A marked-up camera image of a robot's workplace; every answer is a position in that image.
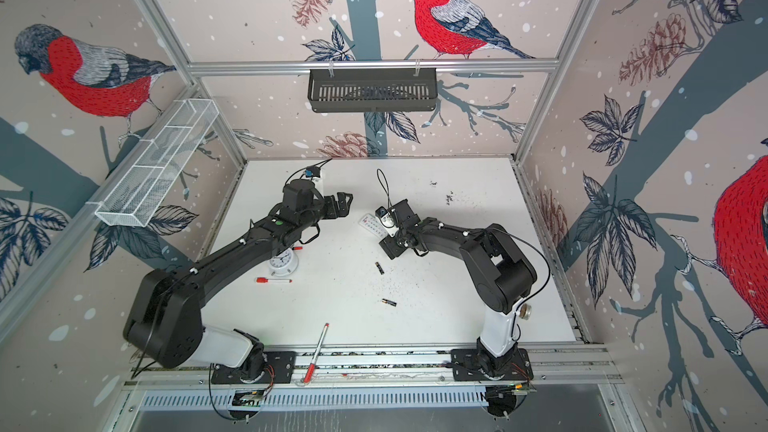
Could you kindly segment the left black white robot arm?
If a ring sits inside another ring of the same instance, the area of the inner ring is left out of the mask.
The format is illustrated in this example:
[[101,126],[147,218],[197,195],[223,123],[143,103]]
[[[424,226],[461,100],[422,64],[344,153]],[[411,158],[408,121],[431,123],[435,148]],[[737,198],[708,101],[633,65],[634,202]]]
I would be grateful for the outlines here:
[[349,215],[353,195],[322,195],[310,180],[283,187],[282,201],[230,244],[173,272],[155,269],[140,282],[123,338],[164,368],[198,353],[208,335],[202,309],[216,294],[257,265],[289,250],[322,220]]

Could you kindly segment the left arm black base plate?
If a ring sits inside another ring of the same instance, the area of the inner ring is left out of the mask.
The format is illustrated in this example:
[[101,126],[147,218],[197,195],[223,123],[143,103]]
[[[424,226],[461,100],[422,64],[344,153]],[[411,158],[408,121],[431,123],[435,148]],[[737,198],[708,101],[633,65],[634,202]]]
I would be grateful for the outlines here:
[[215,364],[213,385],[289,384],[297,354],[294,351],[266,351],[249,357],[240,367]]

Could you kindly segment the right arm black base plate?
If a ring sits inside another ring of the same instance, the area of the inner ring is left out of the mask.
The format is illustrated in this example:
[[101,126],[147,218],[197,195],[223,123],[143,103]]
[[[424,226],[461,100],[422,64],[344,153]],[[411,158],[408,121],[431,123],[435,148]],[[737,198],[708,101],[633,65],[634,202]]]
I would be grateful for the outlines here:
[[450,368],[457,382],[522,381],[533,379],[529,354],[519,346],[512,347],[501,357],[494,357],[483,347],[479,349],[453,349]]

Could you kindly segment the white remote control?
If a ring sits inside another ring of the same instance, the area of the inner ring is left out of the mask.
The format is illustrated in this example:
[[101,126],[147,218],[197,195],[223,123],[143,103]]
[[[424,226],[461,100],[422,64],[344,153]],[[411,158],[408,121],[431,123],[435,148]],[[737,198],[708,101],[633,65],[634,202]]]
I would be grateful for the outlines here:
[[382,225],[380,220],[373,214],[366,213],[358,221],[358,225],[364,230],[370,232],[378,240],[384,239],[388,236],[386,228]]

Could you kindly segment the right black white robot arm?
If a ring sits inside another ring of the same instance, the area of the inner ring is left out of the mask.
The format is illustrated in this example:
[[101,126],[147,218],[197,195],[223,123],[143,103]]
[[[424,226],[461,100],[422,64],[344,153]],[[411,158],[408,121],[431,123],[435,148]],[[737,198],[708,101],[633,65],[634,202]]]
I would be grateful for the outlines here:
[[411,250],[419,257],[442,253],[465,265],[485,315],[474,355],[464,369],[491,380],[530,379],[530,367],[513,333],[538,275],[510,234],[498,224],[465,228],[420,218],[406,199],[379,207],[375,216],[386,231],[379,245],[390,259]]

